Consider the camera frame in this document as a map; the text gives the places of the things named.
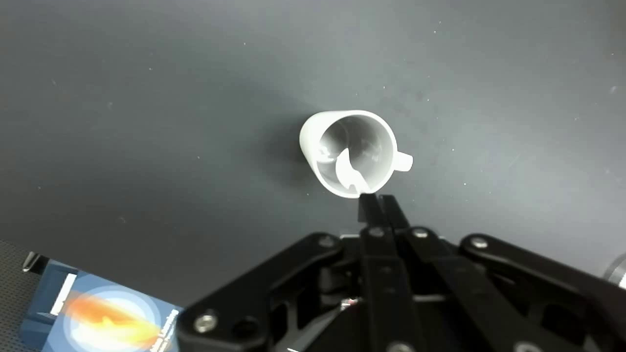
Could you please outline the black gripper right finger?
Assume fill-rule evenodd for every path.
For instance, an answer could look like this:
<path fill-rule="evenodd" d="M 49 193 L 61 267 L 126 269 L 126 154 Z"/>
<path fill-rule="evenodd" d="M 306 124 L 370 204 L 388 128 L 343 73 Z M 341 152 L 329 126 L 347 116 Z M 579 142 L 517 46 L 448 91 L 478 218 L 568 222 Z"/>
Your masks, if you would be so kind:
<path fill-rule="evenodd" d="M 431 228 L 411 226 L 407 220 L 403 238 L 421 347 L 431 347 L 448 332 L 460 330 L 462 337 L 482 352 L 566 352 L 562 337 L 519 314 L 482 269 Z M 437 287 L 452 304 L 452 314 L 439 332 L 431 322 L 419 322 L 417 291 L 423 287 Z"/>

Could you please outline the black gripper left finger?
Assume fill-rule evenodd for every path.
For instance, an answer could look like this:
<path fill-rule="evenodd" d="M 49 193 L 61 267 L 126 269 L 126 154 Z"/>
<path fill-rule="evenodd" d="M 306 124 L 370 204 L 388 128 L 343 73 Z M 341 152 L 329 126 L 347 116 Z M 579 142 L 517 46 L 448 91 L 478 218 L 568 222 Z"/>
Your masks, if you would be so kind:
<path fill-rule="evenodd" d="M 394 195 L 360 197 L 360 273 L 372 352 L 419 352 L 413 289 L 403 257 L 407 218 Z"/>

